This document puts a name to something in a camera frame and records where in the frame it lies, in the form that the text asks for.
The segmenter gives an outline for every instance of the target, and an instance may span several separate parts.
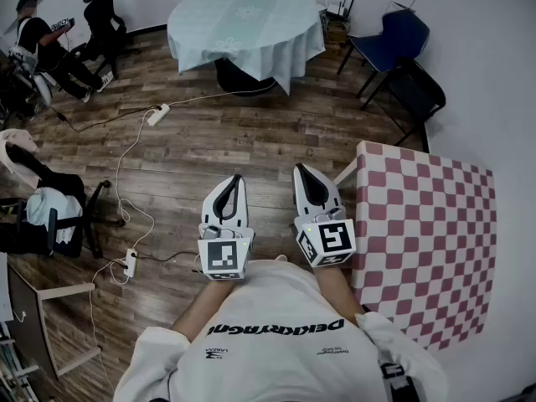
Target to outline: white shirt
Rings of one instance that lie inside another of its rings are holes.
[[[421,401],[446,400],[429,353],[378,313],[356,318],[359,327],[341,318],[312,274],[251,261],[245,284],[192,343],[160,327],[138,338],[114,401],[387,402],[379,348],[414,379]]]

